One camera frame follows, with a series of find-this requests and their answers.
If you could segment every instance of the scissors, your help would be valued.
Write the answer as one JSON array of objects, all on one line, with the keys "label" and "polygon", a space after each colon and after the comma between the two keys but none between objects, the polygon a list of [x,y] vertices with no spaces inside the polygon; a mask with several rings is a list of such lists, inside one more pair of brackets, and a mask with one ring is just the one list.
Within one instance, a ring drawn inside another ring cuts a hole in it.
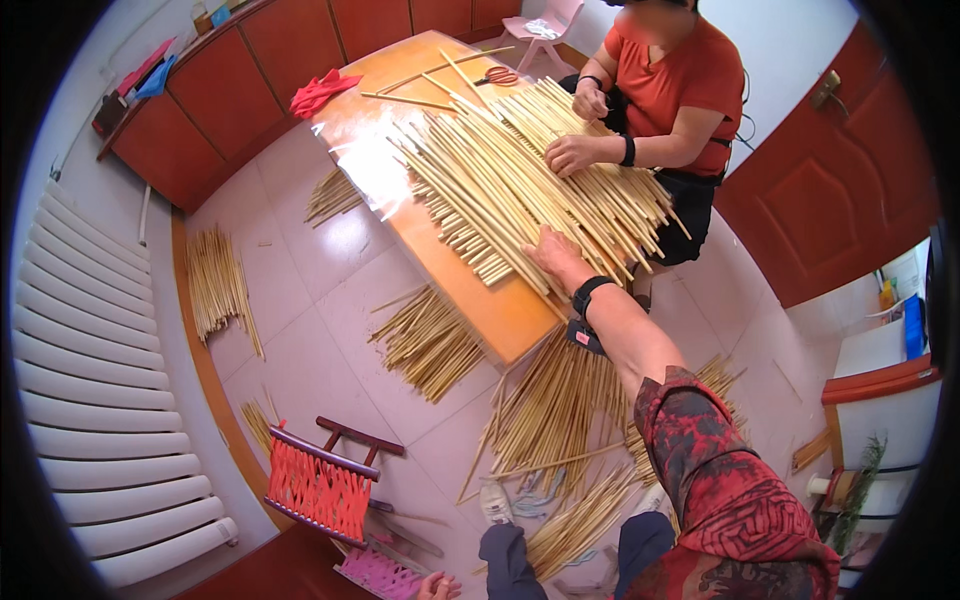
[{"label": "scissors", "polygon": [[513,85],[516,83],[518,77],[516,73],[511,71],[505,66],[492,66],[487,69],[487,73],[484,74],[484,78],[473,82],[474,85],[483,85],[483,84],[497,84],[497,85]]}]

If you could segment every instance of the white radiator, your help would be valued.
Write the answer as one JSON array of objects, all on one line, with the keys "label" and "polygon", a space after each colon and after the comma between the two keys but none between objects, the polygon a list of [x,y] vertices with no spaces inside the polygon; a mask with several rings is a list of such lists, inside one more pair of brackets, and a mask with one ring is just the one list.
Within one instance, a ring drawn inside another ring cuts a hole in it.
[{"label": "white radiator", "polygon": [[114,587],[233,545],[238,533],[168,391],[149,260],[49,182],[12,314],[20,400],[40,465],[73,535]]}]

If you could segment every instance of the person's hand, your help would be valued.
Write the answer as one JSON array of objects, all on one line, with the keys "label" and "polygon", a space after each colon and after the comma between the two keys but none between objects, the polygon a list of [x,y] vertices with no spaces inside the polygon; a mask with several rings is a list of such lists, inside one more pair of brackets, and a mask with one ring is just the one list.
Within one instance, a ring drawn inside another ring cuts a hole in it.
[{"label": "person's hand", "polygon": [[573,111],[581,119],[592,121],[607,116],[607,94],[600,91],[597,82],[584,79],[577,83],[573,96]]},{"label": "person's hand", "polygon": [[556,278],[569,294],[596,275],[584,260],[580,245],[549,225],[540,226],[536,246],[524,244],[520,249],[544,273]]},{"label": "person's hand", "polygon": [[458,597],[463,584],[453,583],[454,577],[454,575],[445,577],[443,571],[424,577],[420,582],[417,600],[453,600]]},{"label": "person's hand", "polygon": [[599,139],[593,135],[558,137],[546,147],[543,157],[550,170],[563,179],[598,161]]}]

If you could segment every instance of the white sneaker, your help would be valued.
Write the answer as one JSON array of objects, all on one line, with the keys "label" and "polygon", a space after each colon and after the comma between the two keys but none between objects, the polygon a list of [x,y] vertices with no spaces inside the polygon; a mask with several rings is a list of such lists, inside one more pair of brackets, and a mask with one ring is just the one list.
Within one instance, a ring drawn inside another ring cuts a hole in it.
[{"label": "white sneaker", "polygon": [[651,511],[660,511],[669,518],[670,511],[672,510],[673,505],[670,503],[670,498],[666,495],[666,490],[663,488],[663,485],[658,481],[647,489],[643,497],[640,498],[640,501],[637,502],[630,516],[637,516],[640,513],[649,513]]},{"label": "white sneaker", "polygon": [[487,480],[480,488],[480,510],[491,527],[514,522],[507,491],[495,479]]}]

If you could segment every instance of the brown cabinet door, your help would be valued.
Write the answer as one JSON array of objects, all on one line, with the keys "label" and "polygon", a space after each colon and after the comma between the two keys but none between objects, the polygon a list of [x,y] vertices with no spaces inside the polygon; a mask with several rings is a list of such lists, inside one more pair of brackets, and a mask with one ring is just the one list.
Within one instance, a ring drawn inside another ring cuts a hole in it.
[{"label": "brown cabinet door", "polygon": [[330,0],[330,5],[349,62],[413,35],[409,0]]},{"label": "brown cabinet door", "polygon": [[470,31],[471,0],[410,0],[414,16],[414,33],[435,29],[448,36]]},{"label": "brown cabinet door", "polygon": [[240,28],[288,112],[298,88],[344,65],[330,11],[322,0],[277,0]]},{"label": "brown cabinet door", "polygon": [[520,14],[520,0],[476,0],[473,29],[503,25],[503,19]]},{"label": "brown cabinet door", "polygon": [[235,27],[175,71],[167,89],[227,160],[283,118]]},{"label": "brown cabinet door", "polygon": [[113,151],[164,198],[190,209],[196,189],[224,160],[169,94],[143,102]]}]

